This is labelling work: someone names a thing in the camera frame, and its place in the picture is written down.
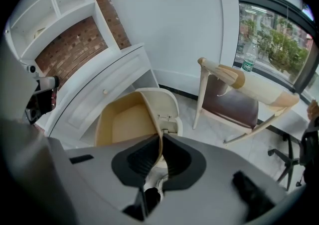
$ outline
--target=chair backrest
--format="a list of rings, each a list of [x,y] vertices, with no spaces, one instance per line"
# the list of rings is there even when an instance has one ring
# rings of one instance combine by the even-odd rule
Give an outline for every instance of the chair backrest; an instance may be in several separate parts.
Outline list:
[[[198,59],[202,70],[207,70],[230,87],[266,104],[279,116],[298,103],[299,95],[290,94],[276,85],[241,70],[217,64],[205,58]]]

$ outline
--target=brick wall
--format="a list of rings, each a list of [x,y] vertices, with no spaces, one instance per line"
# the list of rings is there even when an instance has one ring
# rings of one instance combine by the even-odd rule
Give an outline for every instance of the brick wall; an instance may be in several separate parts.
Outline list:
[[[120,49],[128,40],[111,0],[97,0]],[[94,20],[89,17],[55,38],[35,59],[46,76],[58,76],[60,87],[86,62],[107,48]]]

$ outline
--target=drawer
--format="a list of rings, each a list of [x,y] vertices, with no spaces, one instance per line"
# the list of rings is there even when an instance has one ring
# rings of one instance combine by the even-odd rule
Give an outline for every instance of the drawer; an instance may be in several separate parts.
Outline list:
[[[122,57],[92,79],[75,96],[53,131],[79,140],[104,107],[149,69],[148,60],[139,51]]]

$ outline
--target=brown leather seat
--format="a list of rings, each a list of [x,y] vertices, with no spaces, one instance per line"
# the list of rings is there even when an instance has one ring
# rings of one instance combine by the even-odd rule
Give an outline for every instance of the brown leather seat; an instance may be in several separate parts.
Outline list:
[[[257,125],[258,101],[232,89],[223,96],[227,84],[209,75],[203,108],[240,126],[253,129]]]

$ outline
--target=white tile floor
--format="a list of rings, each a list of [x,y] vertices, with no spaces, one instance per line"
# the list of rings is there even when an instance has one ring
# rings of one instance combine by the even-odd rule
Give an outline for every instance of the white tile floor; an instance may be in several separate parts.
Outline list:
[[[178,94],[174,95],[179,106],[179,117],[183,122],[184,137],[225,148],[223,140],[229,140],[241,134],[241,132],[236,129],[204,115],[199,117],[197,127],[193,130],[192,125],[195,116],[196,101]],[[263,130],[259,134],[247,138],[246,140],[233,143],[227,148],[254,164],[264,173],[271,176],[274,180],[278,179],[285,168],[283,161],[277,155],[269,157],[267,151],[269,149],[276,148],[283,153],[288,153],[288,143],[283,142],[281,136],[267,129]],[[293,143],[293,150],[294,156],[298,157],[299,147],[295,143]],[[300,180],[303,171],[303,166],[297,165],[294,167],[293,179],[289,192],[296,188],[296,182]],[[287,176],[280,184],[283,186],[287,185]]]

